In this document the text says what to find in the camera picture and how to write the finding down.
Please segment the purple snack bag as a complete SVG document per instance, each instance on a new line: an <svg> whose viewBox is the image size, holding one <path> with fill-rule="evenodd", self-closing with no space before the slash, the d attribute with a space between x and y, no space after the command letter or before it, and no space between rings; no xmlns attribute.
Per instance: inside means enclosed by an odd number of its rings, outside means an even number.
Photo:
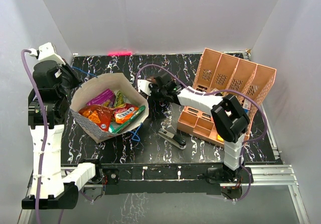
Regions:
<svg viewBox="0 0 321 224"><path fill-rule="evenodd" d="M92 100L87 102L87 106L90 105L101 105L105 107L113 107L115 102L115 93L110 90L106 89L105 91L101 92L99 95L94 97Z"/></svg>

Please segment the checkered paper bag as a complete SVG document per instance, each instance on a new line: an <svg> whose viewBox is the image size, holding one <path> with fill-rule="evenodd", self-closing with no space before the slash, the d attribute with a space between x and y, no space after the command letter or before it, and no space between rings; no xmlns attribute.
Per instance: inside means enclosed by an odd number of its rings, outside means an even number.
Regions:
<svg viewBox="0 0 321 224"><path fill-rule="evenodd" d="M70 111L97 144L138 128L148 117L147 100L123 73L104 73L75 91Z"/></svg>

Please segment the orange Doritos bag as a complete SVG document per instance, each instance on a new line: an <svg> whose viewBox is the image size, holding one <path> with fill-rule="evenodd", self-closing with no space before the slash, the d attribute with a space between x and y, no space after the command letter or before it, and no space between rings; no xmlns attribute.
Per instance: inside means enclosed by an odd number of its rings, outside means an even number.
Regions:
<svg viewBox="0 0 321 224"><path fill-rule="evenodd" d="M113 116L113 109L102 105L89 105L78 111L80 115L98 125L103 131L108 132Z"/></svg>

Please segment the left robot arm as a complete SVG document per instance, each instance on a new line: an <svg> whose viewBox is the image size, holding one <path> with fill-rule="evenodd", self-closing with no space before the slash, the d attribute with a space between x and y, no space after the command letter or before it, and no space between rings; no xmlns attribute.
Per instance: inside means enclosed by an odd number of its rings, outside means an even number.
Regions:
<svg viewBox="0 0 321 224"><path fill-rule="evenodd" d="M84 159L67 176L61 170L61 140L69 109L67 92L81 81L66 63L44 60L34 66L35 88L28 97L28 125L33 139L34 169L23 209L73 209L79 191L90 180L99 183L99 161Z"/></svg>

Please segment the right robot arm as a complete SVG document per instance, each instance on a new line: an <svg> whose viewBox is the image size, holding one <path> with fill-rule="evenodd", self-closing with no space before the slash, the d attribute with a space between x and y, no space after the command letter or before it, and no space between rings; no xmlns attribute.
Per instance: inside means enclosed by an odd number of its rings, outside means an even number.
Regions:
<svg viewBox="0 0 321 224"><path fill-rule="evenodd" d="M221 167L207 170L203 177L212 183L241 180L244 159L242 148L250 119L233 94L210 95L190 86L176 83L168 74L154 80L138 81L138 88L156 100L164 100L184 107L178 130L208 142L221 137L219 145L224 148Z"/></svg>

